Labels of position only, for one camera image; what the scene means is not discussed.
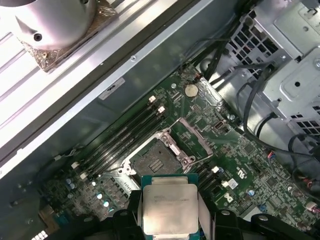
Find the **chip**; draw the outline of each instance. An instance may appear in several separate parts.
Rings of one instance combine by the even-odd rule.
[[[243,148],[243,150],[249,155],[255,150],[255,148],[251,144],[248,144]]]
[[[276,185],[277,181],[273,178],[273,177],[270,177],[266,183],[270,186],[270,187],[273,187],[274,185]]]
[[[172,174],[182,165],[165,144],[158,140],[138,160],[134,161],[133,168],[140,175]]]

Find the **ram slot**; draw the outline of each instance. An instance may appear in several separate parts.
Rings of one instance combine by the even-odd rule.
[[[199,188],[202,188],[203,186],[207,185],[213,178],[214,178],[213,172],[209,173],[208,176],[206,176],[204,179],[199,181]]]
[[[149,118],[153,118],[156,116],[156,112],[144,112],[140,114],[135,121],[131,122],[130,125],[126,128],[125,131],[122,131],[121,134],[118,134],[116,138],[112,138],[113,141],[108,141],[109,143],[105,145],[105,148],[102,152],[94,156],[90,161],[86,162],[83,165],[84,169],[92,169],[95,166],[99,165],[102,162],[102,159],[106,158],[113,149],[117,148],[118,146],[122,145],[123,142],[132,136],[135,133],[136,129],[139,129],[143,126],[144,122],[147,121]]]
[[[114,163],[116,163],[119,159],[121,159],[125,154],[127,154],[130,149],[133,149],[134,147],[143,143],[143,141],[145,141],[146,139],[146,136],[148,137],[148,133],[151,133],[152,131],[156,130],[162,121],[163,121],[163,116],[159,115],[154,121],[146,125],[143,131],[137,134],[134,140],[128,146],[126,146],[125,149],[118,152],[115,156],[113,156],[110,162],[106,163],[104,166],[102,166],[102,168],[95,171],[93,173],[93,178],[96,178],[99,175],[103,174],[109,167],[111,167]]]
[[[102,143],[98,148],[95,148],[92,151],[90,151],[88,154],[86,154],[86,156],[83,157],[83,160],[86,161],[87,159],[89,159],[89,161],[87,161],[85,163],[85,165],[87,166],[88,162],[92,163],[92,161],[94,161],[94,158],[96,157],[94,155],[97,154],[97,152],[103,151],[105,148],[108,148],[109,145],[112,144],[112,142],[114,140],[116,140],[120,137],[119,135],[122,135],[122,133],[125,131],[129,131],[129,129],[132,126],[135,126],[137,123],[139,123],[139,121],[141,121],[141,119],[146,117],[147,114],[151,114],[150,110],[152,110],[152,108],[155,107],[156,102],[157,101],[155,100],[152,103],[150,103],[150,105],[148,107],[146,107],[145,105],[143,107],[141,107],[138,111],[136,111],[136,114],[132,118],[129,118],[125,122],[123,122],[114,131],[114,134],[112,134],[106,142]]]
[[[152,114],[151,116],[148,116],[147,118],[145,118],[143,121],[140,122],[139,125],[137,125],[133,131],[131,131],[130,133],[128,133],[128,136],[126,136],[125,139],[119,139],[118,143],[115,147],[113,147],[112,149],[107,149],[105,151],[105,154],[102,155],[97,162],[94,164],[94,166],[91,166],[90,169],[88,170],[89,173],[94,172],[96,169],[100,168],[101,165],[104,164],[104,162],[106,161],[106,159],[112,157],[116,152],[118,152],[119,150],[121,150],[122,148],[127,147],[128,144],[131,143],[132,140],[134,140],[136,138],[136,135],[138,135],[140,132],[144,131],[144,127],[145,125],[147,125],[148,123],[152,122],[154,119],[156,119],[157,115],[156,114]]]

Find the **gray metal surface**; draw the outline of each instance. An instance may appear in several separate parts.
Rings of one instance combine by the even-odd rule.
[[[312,103],[319,102],[319,81],[320,48],[316,47],[299,63],[292,59],[273,74],[263,94],[283,119],[305,112],[317,114],[313,107],[319,104]]]
[[[303,55],[319,45],[320,14],[313,13],[302,3],[281,14],[274,25]]]
[[[0,148],[176,1],[124,1],[115,9],[115,21],[50,73],[37,67],[1,21],[0,112],[6,115],[0,116]],[[115,80],[109,79],[104,88]]]
[[[1,7],[0,16],[21,41],[36,49],[57,50],[70,46],[88,30],[96,0],[37,0],[17,7]]]
[[[152,184],[143,188],[143,231],[164,236],[198,231],[198,188],[194,184]]]
[[[284,15],[300,0],[264,0],[255,9],[255,21],[261,30],[268,35],[277,45],[284,49],[293,59],[302,54],[301,50],[292,44],[276,27],[275,21]]]

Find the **wire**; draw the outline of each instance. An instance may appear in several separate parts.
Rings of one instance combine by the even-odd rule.
[[[260,138],[260,133],[262,131],[262,128],[266,125],[267,122],[269,122],[271,119],[277,119],[278,116],[274,113],[274,112],[271,112],[269,114],[269,116],[267,116],[259,125],[257,131],[256,131],[256,136],[258,138]]]
[[[253,70],[262,69],[263,70],[266,67],[268,67],[270,64],[271,64],[270,62],[267,62],[267,63],[258,63],[258,64],[238,65],[238,66],[234,66],[233,68],[234,68],[234,70],[238,70],[238,69],[253,69]],[[228,69],[220,77],[211,81],[210,85],[215,85],[215,84],[219,83],[221,80],[228,77],[229,74],[231,74],[231,73],[233,73],[233,71]]]
[[[300,133],[300,134],[294,135],[292,138],[290,138],[289,143],[288,143],[288,150],[293,152],[294,151],[293,145],[294,145],[295,140],[298,138],[305,138],[305,137],[312,138],[312,139],[316,140],[317,142],[320,141],[320,138],[317,136],[313,136],[313,135],[309,135],[309,134],[305,134],[305,133]],[[291,159],[293,162],[293,169],[295,169],[298,164],[297,159],[293,156],[291,156]]]
[[[242,85],[242,87],[240,87],[240,89],[238,90],[238,92],[235,95],[235,107],[236,107],[236,112],[241,115],[240,113],[240,106],[239,106],[239,97],[240,97],[240,93],[245,90],[245,88],[247,86],[250,86],[249,82],[246,82],[245,84]]]
[[[267,158],[269,167],[270,167],[271,171],[272,171],[279,179],[285,181],[286,183],[296,184],[296,186],[297,186],[305,195],[307,195],[308,197],[313,198],[313,199],[315,199],[315,200],[317,200],[317,201],[320,202],[320,198],[319,198],[319,197],[314,196],[313,194],[311,194],[311,193],[309,193],[307,190],[305,190],[303,187],[299,186],[299,184],[305,184],[306,182],[305,182],[305,181],[299,181],[299,180],[297,180],[296,177],[295,177],[295,172],[298,170],[299,167],[301,167],[302,165],[307,164],[307,163],[309,163],[309,162],[311,162],[311,161],[316,160],[315,158],[311,158],[311,159],[309,159],[309,160],[306,160],[306,161],[300,163],[300,164],[292,171],[292,174],[291,174],[291,179],[292,179],[292,180],[289,180],[289,179],[287,179],[287,178],[282,177],[282,176],[281,176],[280,174],[278,174],[277,171],[275,170],[275,168],[274,168],[274,166],[273,166],[273,164],[272,164],[272,160],[275,160],[275,159],[276,159],[276,155],[275,155],[273,152],[269,153],[269,155],[268,155],[268,158]]]
[[[292,171],[292,174],[291,174],[291,177],[292,177],[292,181],[297,184],[297,186],[299,187],[299,189],[304,193],[306,194],[308,197],[310,198],[313,198],[315,200],[317,200],[319,203],[320,203],[320,198],[317,197],[317,196],[314,196],[313,194],[309,193],[307,190],[303,189],[302,187],[299,186],[299,184],[301,184],[302,182],[301,181],[298,181],[296,179],[296,176],[295,176],[295,173],[296,171],[299,169],[299,167],[301,167],[302,165],[305,165],[307,163],[310,163],[311,161],[317,161],[315,158],[311,158],[311,159],[308,159],[304,162],[301,162],[300,164],[298,164]]]
[[[236,9],[235,9],[235,12],[237,13],[236,17],[230,23],[229,29],[226,31],[225,34],[222,35],[222,37],[223,38],[231,38],[235,34],[235,32],[237,31],[239,26],[241,25],[241,17],[243,15],[249,13],[251,8],[253,6],[255,6],[258,2],[259,2],[259,0],[238,1],[237,4],[236,4]],[[222,57],[222,55],[223,55],[223,53],[225,51],[225,48],[226,48],[227,44],[228,44],[228,42],[223,42],[223,43],[219,44],[216,47],[216,51],[215,51],[215,53],[213,55],[211,63],[208,65],[208,68],[204,73],[204,78],[207,79],[208,81],[212,77],[212,75],[215,73],[215,71],[217,69],[217,66],[219,64],[219,61],[220,61],[220,59],[221,59],[221,57]]]
[[[214,43],[216,43],[216,42],[228,42],[228,41],[230,41],[230,38],[206,37],[206,38],[201,38],[198,41],[196,41],[183,55],[183,58],[182,58],[182,60],[180,62],[180,66],[179,66],[179,70],[180,70],[181,73],[184,72],[184,64],[186,63],[188,58],[191,57],[189,55],[196,48],[196,46],[201,42],[208,42],[208,41],[213,41]]]
[[[293,151],[284,150],[284,149],[272,146],[272,145],[260,140],[256,135],[252,134],[248,129],[248,119],[249,119],[249,114],[250,114],[250,110],[252,107],[252,103],[254,101],[255,96],[257,95],[257,92],[262,88],[262,86],[267,81],[270,73],[271,73],[271,70],[269,68],[266,68],[265,70],[263,70],[261,73],[261,76],[259,77],[259,79],[257,80],[257,82],[253,86],[253,89],[252,89],[252,91],[249,95],[249,98],[248,98],[248,100],[245,104],[245,107],[244,107],[243,130],[248,138],[250,138],[251,140],[255,141],[256,143],[258,143],[262,146],[265,146],[266,148],[268,148],[272,151],[279,152],[281,154],[289,154],[292,156],[308,157],[309,158],[309,157],[311,157],[311,155],[309,155],[309,154],[293,152]]]

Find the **black cable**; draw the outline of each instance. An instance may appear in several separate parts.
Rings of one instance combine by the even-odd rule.
[[[213,41],[213,43],[217,43],[217,42],[229,42],[230,38],[219,38],[219,37],[205,37],[205,38],[201,38],[199,40],[197,40],[183,55],[183,59],[180,62],[180,66],[179,66],[179,71],[180,73],[184,72],[184,64],[186,63],[186,61],[191,57],[189,56],[190,53],[192,53],[192,51],[195,49],[195,47],[201,43],[201,42],[209,42],[209,41]]]
[[[271,112],[259,125],[257,131],[256,131],[256,136],[258,138],[260,138],[260,133],[262,131],[262,128],[266,125],[267,122],[269,122],[271,119],[277,119],[278,116],[274,113],[274,112]]]
[[[259,0],[240,0],[236,4],[236,17],[231,22],[229,30],[226,31],[225,34],[222,35],[223,38],[231,38],[239,26],[241,25],[241,17],[245,14],[248,14],[249,11],[253,6],[255,6]],[[212,77],[212,75],[216,72],[218,63],[225,51],[225,48],[227,46],[228,42],[222,42],[219,44],[219,46],[216,47],[216,52],[213,55],[213,58],[211,60],[211,63],[208,65],[207,70],[204,73],[204,78],[209,81],[209,79]]]
[[[248,64],[248,65],[238,65],[238,66],[234,66],[234,70],[238,70],[238,69],[252,69],[252,70],[258,70],[258,69],[265,69],[266,67],[268,67],[271,63],[267,62],[267,63],[257,63],[257,64]],[[220,77],[216,78],[215,80],[210,82],[210,85],[213,86],[217,83],[219,83],[221,80],[225,79],[226,77],[229,76],[229,74],[233,73],[230,69],[228,69],[227,71],[225,71]]]
[[[305,134],[305,133],[300,133],[300,134],[294,135],[293,137],[290,138],[289,143],[288,143],[288,150],[293,152],[295,140],[297,138],[305,138],[305,137],[312,138],[312,139],[316,140],[317,142],[320,141],[320,138],[317,136],[313,136],[313,135],[309,135],[309,134]],[[291,159],[293,162],[293,169],[296,169],[297,165],[298,165],[297,159],[294,156],[291,156]]]
[[[311,155],[309,155],[309,154],[288,151],[288,150],[284,150],[284,149],[272,146],[272,145],[260,140],[256,135],[252,134],[248,129],[248,119],[249,119],[249,114],[250,114],[250,110],[252,107],[252,103],[254,101],[255,96],[257,95],[257,92],[262,88],[262,86],[267,81],[270,73],[271,73],[271,70],[269,68],[266,68],[264,71],[262,71],[260,78],[255,83],[255,85],[249,95],[249,98],[248,98],[248,100],[245,104],[245,107],[244,107],[243,130],[248,138],[250,138],[251,140],[255,141],[256,143],[270,149],[271,151],[279,152],[281,154],[289,154],[292,156],[308,157],[309,158],[309,157],[311,157]]]
[[[240,89],[236,92],[236,95],[235,95],[235,107],[236,107],[236,112],[238,113],[239,116],[241,115],[240,105],[239,105],[240,93],[241,93],[243,90],[245,90],[245,88],[246,88],[247,86],[250,86],[250,83],[249,83],[249,82],[246,82],[245,84],[243,84],[242,87],[240,87]]]

